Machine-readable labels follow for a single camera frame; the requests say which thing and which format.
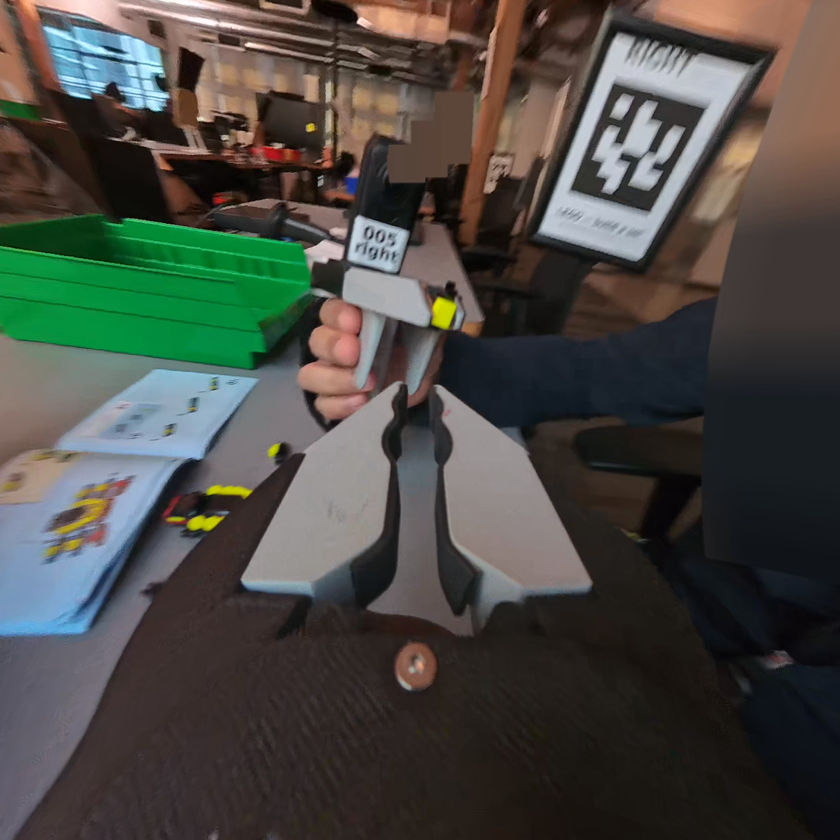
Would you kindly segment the green plastic bin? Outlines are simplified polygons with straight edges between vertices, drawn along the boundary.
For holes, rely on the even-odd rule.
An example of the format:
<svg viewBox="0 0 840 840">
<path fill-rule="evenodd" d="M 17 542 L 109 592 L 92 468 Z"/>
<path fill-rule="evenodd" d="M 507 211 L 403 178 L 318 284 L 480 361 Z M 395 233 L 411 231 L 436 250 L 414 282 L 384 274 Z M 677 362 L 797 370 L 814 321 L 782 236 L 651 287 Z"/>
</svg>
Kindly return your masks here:
<svg viewBox="0 0 840 840">
<path fill-rule="evenodd" d="M 301 245 L 101 215 L 4 225 L 14 340 L 254 370 L 309 303 Z"/>
</svg>

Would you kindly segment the yellow and black lego piece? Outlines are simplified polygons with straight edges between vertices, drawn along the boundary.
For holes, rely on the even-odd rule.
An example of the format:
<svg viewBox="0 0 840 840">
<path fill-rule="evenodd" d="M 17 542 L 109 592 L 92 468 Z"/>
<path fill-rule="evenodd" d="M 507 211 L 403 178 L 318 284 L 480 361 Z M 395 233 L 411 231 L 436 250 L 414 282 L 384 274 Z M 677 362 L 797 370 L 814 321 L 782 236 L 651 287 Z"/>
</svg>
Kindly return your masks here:
<svg viewBox="0 0 840 840">
<path fill-rule="evenodd" d="M 451 330 L 459 312 L 455 283 L 449 281 L 444 287 L 429 292 L 432 295 L 430 326 L 442 331 Z"/>
</svg>

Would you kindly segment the black device on table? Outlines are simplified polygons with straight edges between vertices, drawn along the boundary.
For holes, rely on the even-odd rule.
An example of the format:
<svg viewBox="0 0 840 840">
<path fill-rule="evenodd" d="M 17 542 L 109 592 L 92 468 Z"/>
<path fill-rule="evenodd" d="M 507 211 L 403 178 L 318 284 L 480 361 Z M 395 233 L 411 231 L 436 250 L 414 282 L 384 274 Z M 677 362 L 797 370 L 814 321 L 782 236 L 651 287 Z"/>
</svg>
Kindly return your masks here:
<svg viewBox="0 0 840 840">
<path fill-rule="evenodd" d="M 309 215 L 290 209 L 282 201 L 269 200 L 267 206 L 225 203 L 212 209 L 206 222 L 216 230 L 276 241 L 289 240 L 306 245 L 341 242 L 328 229 L 314 224 Z"/>
</svg>

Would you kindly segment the framed black white marker sign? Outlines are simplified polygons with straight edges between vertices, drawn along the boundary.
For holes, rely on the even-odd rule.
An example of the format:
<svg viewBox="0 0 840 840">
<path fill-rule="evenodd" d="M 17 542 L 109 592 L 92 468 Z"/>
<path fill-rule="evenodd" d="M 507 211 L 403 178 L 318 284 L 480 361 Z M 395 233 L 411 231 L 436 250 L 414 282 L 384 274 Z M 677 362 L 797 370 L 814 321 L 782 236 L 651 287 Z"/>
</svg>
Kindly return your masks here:
<svg viewBox="0 0 840 840">
<path fill-rule="evenodd" d="M 528 242 L 645 271 L 775 55 L 611 8 Z"/>
</svg>

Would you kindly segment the wooden post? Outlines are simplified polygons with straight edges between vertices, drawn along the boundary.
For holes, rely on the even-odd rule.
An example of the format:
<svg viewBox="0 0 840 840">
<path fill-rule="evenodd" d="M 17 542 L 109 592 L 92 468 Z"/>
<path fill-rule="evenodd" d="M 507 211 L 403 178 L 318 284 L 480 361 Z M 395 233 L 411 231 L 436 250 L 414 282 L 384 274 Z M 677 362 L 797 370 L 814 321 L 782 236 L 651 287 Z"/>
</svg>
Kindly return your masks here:
<svg viewBox="0 0 840 840">
<path fill-rule="evenodd" d="M 499 1 L 497 4 L 495 24 L 488 40 L 477 129 L 459 214 L 458 241 L 463 246 L 476 242 L 490 157 L 496 148 L 508 100 L 526 6 L 525 1 Z"/>
</svg>

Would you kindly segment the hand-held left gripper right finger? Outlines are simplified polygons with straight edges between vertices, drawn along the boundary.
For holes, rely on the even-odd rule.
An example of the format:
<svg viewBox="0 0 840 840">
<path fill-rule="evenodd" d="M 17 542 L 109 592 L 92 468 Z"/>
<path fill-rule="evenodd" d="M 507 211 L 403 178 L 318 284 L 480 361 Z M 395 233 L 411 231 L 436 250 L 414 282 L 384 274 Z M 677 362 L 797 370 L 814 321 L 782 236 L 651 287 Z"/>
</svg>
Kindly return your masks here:
<svg viewBox="0 0 840 840">
<path fill-rule="evenodd" d="M 428 397 L 437 572 L 478 635 L 501 604 L 584 595 L 592 578 L 521 444 L 441 385 Z"/>
</svg>

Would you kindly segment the person's dark blue clothing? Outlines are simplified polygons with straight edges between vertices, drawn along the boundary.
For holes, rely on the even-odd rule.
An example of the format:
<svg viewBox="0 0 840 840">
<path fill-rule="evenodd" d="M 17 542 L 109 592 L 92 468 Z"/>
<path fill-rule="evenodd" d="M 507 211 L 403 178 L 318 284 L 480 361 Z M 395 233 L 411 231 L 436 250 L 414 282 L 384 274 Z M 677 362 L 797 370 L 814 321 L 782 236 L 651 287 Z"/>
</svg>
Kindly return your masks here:
<svg viewBox="0 0 840 840">
<path fill-rule="evenodd" d="M 838 584 L 709 560 L 698 529 L 647 552 L 736 681 L 753 750 L 813 835 L 838 838 Z"/>
</svg>

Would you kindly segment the person's right forearm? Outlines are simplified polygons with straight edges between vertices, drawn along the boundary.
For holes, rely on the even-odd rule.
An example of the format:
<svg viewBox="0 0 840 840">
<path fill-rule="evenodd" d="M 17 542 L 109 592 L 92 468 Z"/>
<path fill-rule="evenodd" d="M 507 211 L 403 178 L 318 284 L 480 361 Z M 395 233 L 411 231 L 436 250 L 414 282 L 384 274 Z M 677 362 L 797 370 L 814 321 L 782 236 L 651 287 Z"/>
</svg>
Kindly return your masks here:
<svg viewBox="0 0 840 840">
<path fill-rule="evenodd" d="M 596 417 L 648 427 L 701 417 L 717 302 L 597 339 L 452 335 L 437 382 L 497 427 Z"/>
</svg>

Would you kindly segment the black computer monitor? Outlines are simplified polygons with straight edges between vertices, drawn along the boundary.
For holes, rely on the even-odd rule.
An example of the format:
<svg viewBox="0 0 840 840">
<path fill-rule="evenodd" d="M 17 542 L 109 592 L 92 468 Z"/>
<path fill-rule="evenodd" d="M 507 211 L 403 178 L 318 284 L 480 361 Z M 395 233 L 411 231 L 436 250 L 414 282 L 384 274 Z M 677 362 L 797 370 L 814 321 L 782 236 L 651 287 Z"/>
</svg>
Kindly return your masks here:
<svg viewBox="0 0 840 840">
<path fill-rule="evenodd" d="M 327 111 L 323 104 L 270 91 L 261 96 L 257 108 L 266 145 L 320 155 Z"/>
</svg>

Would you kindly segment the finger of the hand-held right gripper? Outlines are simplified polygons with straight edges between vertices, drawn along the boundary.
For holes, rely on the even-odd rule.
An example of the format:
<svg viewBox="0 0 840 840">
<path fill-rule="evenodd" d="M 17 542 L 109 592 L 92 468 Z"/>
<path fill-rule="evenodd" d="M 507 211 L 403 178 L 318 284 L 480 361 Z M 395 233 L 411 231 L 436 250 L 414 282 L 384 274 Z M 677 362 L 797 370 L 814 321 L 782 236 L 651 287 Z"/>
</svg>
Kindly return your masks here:
<svg viewBox="0 0 840 840">
<path fill-rule="evenodd" d="M 349 268 L 343 275 L 341 297 L 363 312 L 380 314 L 422 329 L 434 329 L 430 326 L 432 295 L 429 291 L 441 287 L 410 277 Z M 461 330 L 466 322 L 463 302 L 458 293 L 457 296 L 458 316 L 450 331 Z"/>
</svg>

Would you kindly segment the black yellow lego car build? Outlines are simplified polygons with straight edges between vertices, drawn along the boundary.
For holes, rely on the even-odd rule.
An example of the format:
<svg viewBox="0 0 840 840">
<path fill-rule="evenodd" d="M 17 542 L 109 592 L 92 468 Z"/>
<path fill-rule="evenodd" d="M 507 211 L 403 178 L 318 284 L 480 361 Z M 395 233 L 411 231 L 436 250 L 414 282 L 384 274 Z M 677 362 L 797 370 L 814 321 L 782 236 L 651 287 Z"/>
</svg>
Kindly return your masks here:
<svg viewBox="0 0 840 840">
<path fill-rule="evenodd" d="M 243 486 L 214 485 L 175 496 L 161 514 L 166 524 L 177 527 L 186 538 L 199 539 L 213 531 L 253 493 Z"/>
</svg>

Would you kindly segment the small lego instruction booklet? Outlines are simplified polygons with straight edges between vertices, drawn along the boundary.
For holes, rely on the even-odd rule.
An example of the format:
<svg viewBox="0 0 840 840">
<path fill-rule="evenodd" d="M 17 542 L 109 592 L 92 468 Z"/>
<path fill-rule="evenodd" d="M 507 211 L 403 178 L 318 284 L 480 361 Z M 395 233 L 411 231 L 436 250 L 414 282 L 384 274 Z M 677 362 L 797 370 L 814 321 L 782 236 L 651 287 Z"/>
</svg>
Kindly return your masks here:
<svg viewBox="0 0 840 840">
<path fill-rule="evenodd" d="M 257 379 L 154 370 L 65 434 L 58 450 L 203 460 Z"/>
</svg>

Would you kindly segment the person's right hand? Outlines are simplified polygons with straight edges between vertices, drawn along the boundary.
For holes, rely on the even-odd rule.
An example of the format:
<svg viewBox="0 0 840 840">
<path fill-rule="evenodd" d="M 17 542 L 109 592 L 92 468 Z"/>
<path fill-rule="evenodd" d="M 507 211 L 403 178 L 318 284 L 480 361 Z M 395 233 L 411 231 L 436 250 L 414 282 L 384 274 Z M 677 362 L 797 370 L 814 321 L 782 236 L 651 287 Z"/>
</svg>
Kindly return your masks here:
<svg viewBox="0 0 840 840">
<path fill-rule="evenodd" d="M 362 312 L 338 298 L 318 298 L 301 323 L 297 383 L 310 415 L 330 430 L 366 405 L 377 384 L 369 376 L 357 385 Z"/>
</svg>

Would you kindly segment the white paper sheets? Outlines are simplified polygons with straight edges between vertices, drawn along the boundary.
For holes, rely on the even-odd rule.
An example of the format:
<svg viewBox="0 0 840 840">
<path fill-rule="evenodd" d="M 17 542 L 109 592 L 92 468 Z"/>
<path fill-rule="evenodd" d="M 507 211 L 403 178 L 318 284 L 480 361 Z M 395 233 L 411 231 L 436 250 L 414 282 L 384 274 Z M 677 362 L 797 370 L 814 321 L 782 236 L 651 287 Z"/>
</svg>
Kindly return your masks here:
<svg viewBox="0 0 840 840">
<path fill-rule="evenodd" d="M 342 261 L 348 232 L 346 226 L 326 229 L 314 224 L 302 224 L 300 240 L 304 244 L 308 265 L 325 264 L 331 260 Z"/>
</svg>

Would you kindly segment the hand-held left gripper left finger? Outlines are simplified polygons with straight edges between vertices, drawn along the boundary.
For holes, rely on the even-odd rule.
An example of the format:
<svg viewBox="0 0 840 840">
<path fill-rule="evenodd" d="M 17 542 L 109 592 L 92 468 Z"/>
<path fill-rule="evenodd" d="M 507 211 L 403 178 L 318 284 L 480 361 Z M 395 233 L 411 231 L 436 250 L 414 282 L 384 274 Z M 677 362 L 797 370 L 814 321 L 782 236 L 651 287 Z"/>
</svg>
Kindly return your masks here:
<svg viewBox="0 0 840 840">
<path fill-rule="evenodd" d="M 366 607 L 396 575 L 407 388 L 386 388 L 312 444 L 241 576 L 250 592 Z"/>
</svg>

